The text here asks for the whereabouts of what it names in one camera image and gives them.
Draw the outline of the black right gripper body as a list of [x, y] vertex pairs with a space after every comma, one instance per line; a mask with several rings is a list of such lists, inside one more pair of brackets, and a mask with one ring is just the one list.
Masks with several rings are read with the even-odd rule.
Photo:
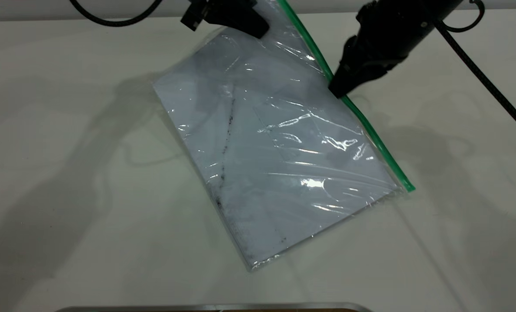
[[375, 0], [357, 14], [360, 28], [343, 50], [343, 73], [386, 73], [403, 62], [460, 0]]

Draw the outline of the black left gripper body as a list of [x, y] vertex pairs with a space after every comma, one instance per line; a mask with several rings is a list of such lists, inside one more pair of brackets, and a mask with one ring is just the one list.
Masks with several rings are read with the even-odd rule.
[[212, 10], [219, 12], [252, 10], [256, 6], [256, 0], [191, 0], [190, 12], [194, 14], [207, 14]]

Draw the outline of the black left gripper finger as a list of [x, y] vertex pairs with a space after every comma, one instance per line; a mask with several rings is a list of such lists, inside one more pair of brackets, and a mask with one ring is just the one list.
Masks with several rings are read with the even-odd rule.
[[208, 6], [189, 6], [181, 18], [181, 23], [195, 31], [208, 14]]
[[240, 30], [255, 38], [264, 37], [270, 29], [258, 12], [245, 6], [215, 6], [210, 10], [210, 23]]

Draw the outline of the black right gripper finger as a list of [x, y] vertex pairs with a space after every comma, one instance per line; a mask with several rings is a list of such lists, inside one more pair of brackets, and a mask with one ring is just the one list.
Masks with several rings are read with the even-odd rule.
[[391, 71], [391, 69], [391, 66], [363, 66], [357, 72], [357, 87], [369, 81], [380, 79]]
[[371, 80], [370, 76], [370, 71], [364, 67], [340, 65], [329, 83], [329, 91], [336, 98], [341, 98]]

